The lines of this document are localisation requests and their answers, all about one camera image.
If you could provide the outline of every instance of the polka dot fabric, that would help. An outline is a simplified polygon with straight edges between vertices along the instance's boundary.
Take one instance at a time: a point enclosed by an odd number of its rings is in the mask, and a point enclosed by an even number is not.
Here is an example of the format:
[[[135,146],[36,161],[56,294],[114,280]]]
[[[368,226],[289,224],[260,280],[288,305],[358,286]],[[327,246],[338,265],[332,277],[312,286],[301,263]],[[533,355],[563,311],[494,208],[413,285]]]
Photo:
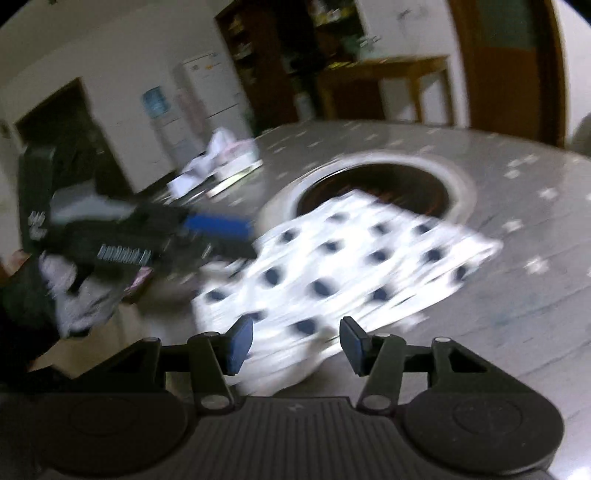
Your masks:
[[[340,351],[343,316],[372,331],[415,314],[461,288],[502,244],[355,191],[270,230],[256,248],[232,279],[238,263],[208,265],[193,309],[201,332],[256,317],[250,357],[228,380],[272,395]]]

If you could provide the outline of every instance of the doorway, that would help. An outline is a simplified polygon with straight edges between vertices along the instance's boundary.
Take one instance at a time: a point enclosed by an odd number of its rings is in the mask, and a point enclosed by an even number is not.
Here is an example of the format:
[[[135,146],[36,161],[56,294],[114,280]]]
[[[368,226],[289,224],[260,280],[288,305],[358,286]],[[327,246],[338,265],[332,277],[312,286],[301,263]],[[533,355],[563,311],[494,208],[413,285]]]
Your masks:
[[[471,127],[564,146],[563,53],[552,0],[448,0]]]
[[[75,148],[63,183],[95,180],[96,190],[112,198],[129,198],[133,191],[100,128],[90,114],[82,82],[76,79],[51,95],[16,123],[24,145],[67,143]]]

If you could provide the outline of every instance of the wooden table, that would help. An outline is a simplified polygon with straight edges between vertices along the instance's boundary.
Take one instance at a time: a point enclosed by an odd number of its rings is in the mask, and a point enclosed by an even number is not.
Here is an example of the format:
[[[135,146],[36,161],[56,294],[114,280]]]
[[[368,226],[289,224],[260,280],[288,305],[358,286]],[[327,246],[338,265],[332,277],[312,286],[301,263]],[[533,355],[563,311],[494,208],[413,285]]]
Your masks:
[[[417,123],[424,123],[423,103],[421,101],[421,77],[440,74],[443,82],[443,95],[447,110],[447,124],[456,124],[452,98],[452,84],[447,68],[447,56],[435,57],[389,57],[351,63],[338,63],[327,67],[317,77],[318,91],[329,120],[338,118],[332,88],[354,80],[385,80],[406,78],[410,97],[414,104]]]

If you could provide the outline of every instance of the gray marble tabletop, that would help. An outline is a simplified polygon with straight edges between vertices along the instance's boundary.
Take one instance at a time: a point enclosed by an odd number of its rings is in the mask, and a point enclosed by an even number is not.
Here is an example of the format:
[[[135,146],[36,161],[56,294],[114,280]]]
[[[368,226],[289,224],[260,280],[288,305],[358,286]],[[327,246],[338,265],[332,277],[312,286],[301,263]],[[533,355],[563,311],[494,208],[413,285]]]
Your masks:
[[[503,240],[504,249],[402,335],[417,345],[453,337],[543,393],[566,422],[552,473],[591,479],[588,159],[496,134],[384,122],[286,125],[257,143],[263,168],[213,200],[201,196],[199,208],[254,218],[288,183],[339,154],[366,150],[444,157],[471,176],[478,200],[467,225]],[[387,330],[401,334],[398,326]],[[288,393],[359,393],[362,381],[350,376],[337,385],[332,378],[347,369],[342,356],[325,363]]]

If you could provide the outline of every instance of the white refrigerator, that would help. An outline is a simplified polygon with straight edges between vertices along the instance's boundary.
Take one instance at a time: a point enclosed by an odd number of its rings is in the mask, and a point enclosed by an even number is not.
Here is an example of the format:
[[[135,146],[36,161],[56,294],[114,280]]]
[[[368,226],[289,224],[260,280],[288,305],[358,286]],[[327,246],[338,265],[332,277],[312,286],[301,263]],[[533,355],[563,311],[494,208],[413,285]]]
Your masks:
[[[248,104],[231,68],[216,52],[186,60],[181,66],[183,83],[201,101],[211,129],[225,127],[243,140],[252,137],[244,118]]]

